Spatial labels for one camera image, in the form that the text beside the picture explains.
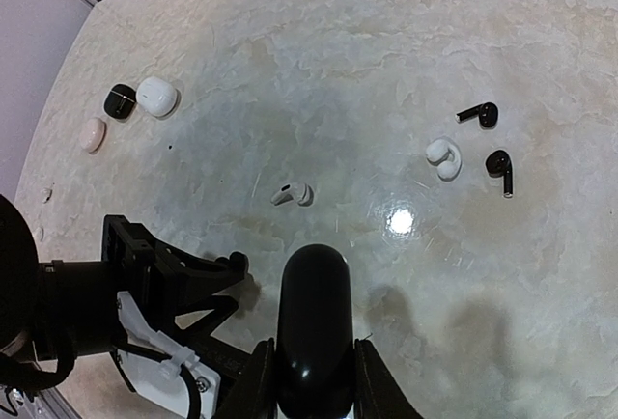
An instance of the cable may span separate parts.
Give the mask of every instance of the cable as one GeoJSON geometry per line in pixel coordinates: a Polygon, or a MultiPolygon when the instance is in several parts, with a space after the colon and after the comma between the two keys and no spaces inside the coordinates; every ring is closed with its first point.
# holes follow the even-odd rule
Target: cable
{"type": "Polygon", "coordinates": [[[9,414],[12,417],[17,417],[19,415],[19,413],[17,412],[17,408],[15,407],[13,402],[11,401],[11,397],[9,396],[9,392],[11,392],[11,389],[9,387],[4,389],[4,396],[7,399],[7,404],[13,409],[13,411],[11,411],[10,409],[8,409],[7,407],[4,407],[2,405],[0,405],[0,411],[3,411],[5,413],[9,414]]]}
{"type": "MultiPolygon", "coordinates": [[[[157,363],[161,363],[172,358],[167,354],[159,353],[153,349],[145,349],[144,347],[139,347],[127,342],[114,341],[114,347],[116,349],[126,351],[127,353],[134,354],[135,356],[150,359],[157,363]]],[[[200,396],[200,391],[195,383],[195,378],[193,378],[191,372],[184,365],[181,365],[181,378],[184,380],[189,394],[189,413],[186,418],[200,419],[200,415],[202,414],[202,397],[200,396]]]]}

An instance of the marble floor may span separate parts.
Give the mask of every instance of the marble floor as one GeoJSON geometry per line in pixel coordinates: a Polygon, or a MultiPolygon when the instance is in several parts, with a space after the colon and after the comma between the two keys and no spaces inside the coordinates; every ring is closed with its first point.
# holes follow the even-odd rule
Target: marble floor
{"type": "MultiPolygon", "coordinates": [[[[351,267],[371,335],[428,419],[618,417],[618,0],[105,0],[44,108],[16,204],[42,259],[94,260],[121,213],[252,279],[216,335],[275,334],[279,283],[302,245],[351,267]],[[182,92],[159,121],[102,103],[149,75],[182,92]],[[494,101],[494,130],[455,114],[494,101]],[[97,154],[76,133],[108,122],[97,154]],[[424,152],[457,142],[441,182],[424,152]],[[484,161],[513,159],[515,196],[484,161]],[[285,182],[315,202],[274,207],[285,182]],[[53,184],[49,203],[42,189],[53,184]]],[[[88,418],[167,417],[108,356],[63,386],[88,418]]]]}

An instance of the wireless earbud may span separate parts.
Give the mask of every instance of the wireless earbud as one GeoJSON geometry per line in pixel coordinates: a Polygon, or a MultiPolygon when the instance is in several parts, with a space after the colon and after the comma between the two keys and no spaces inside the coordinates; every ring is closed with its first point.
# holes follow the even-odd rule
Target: wireless earbud
{"type": "Polygon", "coordinates": [[[492,178],[504,177],[504,197],[513,197],[513,165],[511,157],[504,151],[495,151],[485,161],[492,178]]]}
{"type": "Polygon", "coordinates": [[[275,206],[291,200],[302,207],[308,207],[313,203],[313,189],[304,182],[292,182],[281,187],[270,199],[275,206]]]}
{"type": "Polygon", "coordinates": [[[492,102],[482,103],[458,113],[457,121],[462,123],[476,116],[479,117],[481,127],[490,129],[498,123],[498,107],[492,102]]]}
{"type": "Polygon", "coordinates": [[[452,181],[462,169],[462,153],[448,139],[440,138],[432,142],[427,146],[426,156],[430,163],[437,165],[437,175],[443,181],[452,181]]]}

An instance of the wall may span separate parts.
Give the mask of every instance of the wall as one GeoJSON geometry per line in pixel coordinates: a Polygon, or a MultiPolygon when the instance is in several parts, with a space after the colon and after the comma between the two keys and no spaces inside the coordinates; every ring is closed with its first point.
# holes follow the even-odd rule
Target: wall
{"type": "Polygon", "coordinates": [[[90,8],[0,0],[0,193],[14,194],[47,94],[90,8]]]}

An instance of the black earbud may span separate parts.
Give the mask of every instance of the black earbud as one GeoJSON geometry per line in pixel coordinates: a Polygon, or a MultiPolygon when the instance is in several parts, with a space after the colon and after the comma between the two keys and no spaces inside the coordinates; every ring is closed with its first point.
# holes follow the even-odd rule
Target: black earbud
{"type": "Polygon", "coordinates": [[[513,165],[511,157],[504,151],[495,151],[485,161],[487,171],[492,178],[504,177],[504,197],[513,197],[513,165]]]}
{"type": "Polygon", "coordinates": [[[498,123],[498,107],[495,103],[487,102],[477,105],[476,107],[468,108],[457,114],[459,123],[465,122],[470,118],[478,116],[481,127],[490,129],[498,123]]]}

